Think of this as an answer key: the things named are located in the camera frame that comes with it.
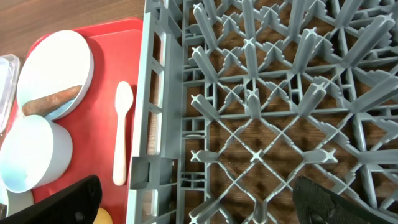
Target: gray plastic crate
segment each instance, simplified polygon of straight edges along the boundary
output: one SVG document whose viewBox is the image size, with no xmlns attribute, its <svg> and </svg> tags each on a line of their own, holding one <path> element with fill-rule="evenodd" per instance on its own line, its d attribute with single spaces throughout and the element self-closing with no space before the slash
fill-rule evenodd
<svg viewBox="0 0 398 224">
<path fill-rule="evenodd" d="M 398 104 L 381 105 L 387 100 L 398 102 L 398 3 L 393 0 L 346 0 L 340 6 L 338 0 L 285 0 L 272 7 L 254 8 L 256 0 L 222 0 L 216 7 L 213 0 L 147 0 L 142 33 L 141 61 L 136 96 L 136 112 L 132 143 L 131 176 L 129 181 L 127 222 L 126 223 L 206 223 L 216 213 L 221 212 L 228 223 L 236 223 L 227 209 L 220 203 L 232 187 L 238 187 L 254 202 L 254 210 L 244 223 L 267 223 L 278 220 L 267 211 L 267 203 L 282 190 L 292 190 L 291 181 L 306 164 L 312 164 L 334 186 L 331 190 L 337 194 L 345 193 L 357 204 L 370 212 L 398 223 L 398 214 L 388 211 L 389 206 L 398 200 L 398 191 L 386 198 L 380 206 L 377 204 L 372 178 L 373 172 L 382 173 L 391 182 L 398 184 L 398 150 L 379 150 L 383 144 L 398 137 L 398 116 L 391 113 L 398 109 Z M 281 24 L 280 11 L 292 5 L 289 25 Z M 327 14 L 326 4 L 330 5 Z M 226 15 L 226 10 L 234 6 L 242 13 Z M 197 24 L 188 25 L 189 9 Z M 326 35 L 317 34 L 316 29 L 304 29 L 314 17 L 335 28 Z M 244 32 L 238 24 L 244 22 Z M 261 23 L 256 30 L 255 21 Z M 217 38 L 212 25 L 222 23 L 222 34 Z M 276 43 L 259 42 L 256 37 L 270 27 L 284 36 Z M 244 39 L 244 44 L 231 50 L 221 49 L 219 43 L 230 33 L 235 32 Z M 358 40 L 348 49 L 345 33 Z M 331 38 L 338 36 L 339 49 L 333 49 Z M 160 59 L 153 56 L 154 41 L 159 36 Z M 182 40 L 182 47 L 177 39 Z M 293 63 L 285 59 L 283 50 L 291 42 L 298 43 Z M 203 44 L 204 47 L 193 49 L 188 54 L 188 46 Z M 266 52 L 264 61 L 257 61 L 257 51 Z M 217 72 L 210 62 L 209 55 L 217 51 L 224 57 L 223 68 Z M 240 61 L 244 55 L 246 66 Z M 322 58 L 328 65 L 308 67 L 314 57 Z M 289 69 L 264 72 L 273 62 L 279 61 Z M 389 72 L 370 70 L 361 67 L 377 68 L 383 65 L 395 65 Z M 224 73 L 232 65 L 244 71 L 242 74 L 226 77 Z M 321 76 L 324 72 L 332 73 L 331 78 Z M 266 81 L 267 78 L 283 78 L 280 83 Z M 151 79 L 157 80 L 154 98 L 151 97 Z M 371 89 L 357 97 L 354 79 L 370 86 Z M 310 82 L 305 91 L 302 80 Z M 237 83 L 229 88 L 225 83 Z M 271 93 L 264 103 L 260 103 L 259 86 Z M 191 105 L 202 116 L 185 117 L 187 88 L 203 86 L 204 95 L 192 96 Z M 217 109 L 217 87 L 226 92 L 224 106 Z M 317 109 L 317 105 L 330 95 L 336 100 L 337 107 Z M 262 112 L 275 98 L 280 97 L 289 104 L 288 111 Z M 244 107 L 242 114 L 222 114 L 233 102 Z M 377 111 L 372 116 L 369 111 Z M 337 126 L 320 122 L 313 115 L 347 115 Z M 294 116 L 284 128 L 267 122 L 275 116 Z M 248 122 L 230 130 L 223 120 L 248 118 Z M 311 150 L 303 150 L 287 135 L 287 131 L 300 118 L 319 129 L 326 137 Z M 239 135 L 254 120 L 259 120 L 277 137 L 264 149 L 254 151 Z M 372 148 L 366 147 L 362 121 L 370 121 L 383 129 L 386 134 Z M 186 130 L 189 123 L 191 130 Z M 230 133 L 220 151 L 209 149 L 210 124 L 218 123 Z M 350 142 L 342 132 L 347 124 L 354 126 L 357 144 Z M 155 133 L 148 132 L 155 127 Z M 204 172 L 185 171 L 185 140 L 204 139 L 202 150 L 192 151 L 191 161 L 205 164 Z M 299 153 L 303 160 L 287 178 L 279 175 L 263 159 L 263 156 L 278 140 L 283 140 L 290 148 Z M 349 152 L 358 163 L 346 173 L 343 179 L 325 170 L 321 164 L 338 163 L 335 150 L 325 149 L 330 141 Z M 220 162 L 220 154 L 228 150 L 232 142 L 239 142 L 251 154 L 252 159 L 247 169 L 241 174 L 232 174 Z M 232 184 L 219 197 L 211 193 L 210 165 L 218 164 L 231 179 Z M 253 166 L 261 164 L 272 172 L 280 181 L 279 186 L 267 198 L 260 202 L 244 185 L 242 177 Z M 360 170 L 362 185 L 367 200 L 362 200 L 351 188 L 356 172 Z M 185 192 L 188 190 L 204 192 L 204 202 L 189 213 L 190 220 L 184 220 Z M 145 206 L 150 205 L 150 212 L 143 214 Z"/>
</svg>

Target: clear plastic container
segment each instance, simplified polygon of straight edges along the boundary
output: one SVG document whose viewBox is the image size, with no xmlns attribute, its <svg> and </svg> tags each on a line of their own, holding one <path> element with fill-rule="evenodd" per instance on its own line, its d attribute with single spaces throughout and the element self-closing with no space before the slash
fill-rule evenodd
<svg viewBox="0 0 398 224">
<path fill-rule="evenodd" d="M 15 55 L 0 57 L 0 133 L 4 132 L 14 102 L 20 61 Z"/>
</svg>

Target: yellow object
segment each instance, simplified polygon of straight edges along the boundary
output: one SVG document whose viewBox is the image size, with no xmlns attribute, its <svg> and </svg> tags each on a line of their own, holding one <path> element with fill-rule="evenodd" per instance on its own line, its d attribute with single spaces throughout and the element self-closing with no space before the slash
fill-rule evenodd
<svg viewBox="0 0 398 224">
<path fill-rule="evenodd" d="M 93 224 L 113 224 L 112 217 L 105 209 L 99 208 Z"/>
</svg>

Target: white bowl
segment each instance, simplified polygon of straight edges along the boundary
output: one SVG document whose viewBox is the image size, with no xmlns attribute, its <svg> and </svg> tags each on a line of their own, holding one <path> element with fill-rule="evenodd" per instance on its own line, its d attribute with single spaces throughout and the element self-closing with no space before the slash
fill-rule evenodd
<svg viewBox="0 0 398 224">
<path fill-rule="evenodd" d="M 7 205 L 6 217 L 8 217 L 33 205 L 33 195 L 30 190 L 20 194 L 12 193 L 0 185 L 0 203 Z"/>
<path fill-rule="evenodd" d="M 21 110 L 30 100 L 81 85 L 75 99 L 45 117 L 50 121 L 62 118 L 82 101 L 93 72 L 93 54 L 84 37 L 72 30 L 53 33 L 36 46 L 21 70 L 17 85 L 18 107 Z"/>
<path fill-rule="evenodd" d="M 0 150 L 0 176 L 6 188 L 21 193 L 57 180 L 72 158 L 68 131 L 31 115 L 14 123 Z"/>
</svg>

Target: white spoon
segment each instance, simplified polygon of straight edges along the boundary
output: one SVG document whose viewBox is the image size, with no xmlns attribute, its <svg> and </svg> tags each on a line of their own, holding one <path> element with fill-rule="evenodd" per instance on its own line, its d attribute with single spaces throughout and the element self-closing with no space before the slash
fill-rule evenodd
<svg viewBox="0 0 398 224">
<path fill-rule="evenodd" d="M 126 181 L 126 114 L 129 111 L 134 97 L 130 85 L 121 81 L 116 89 L 114 105 L 118 114 L 118 129 L 113 159 L 113 182 L 122 186 Z"/>
</svg>

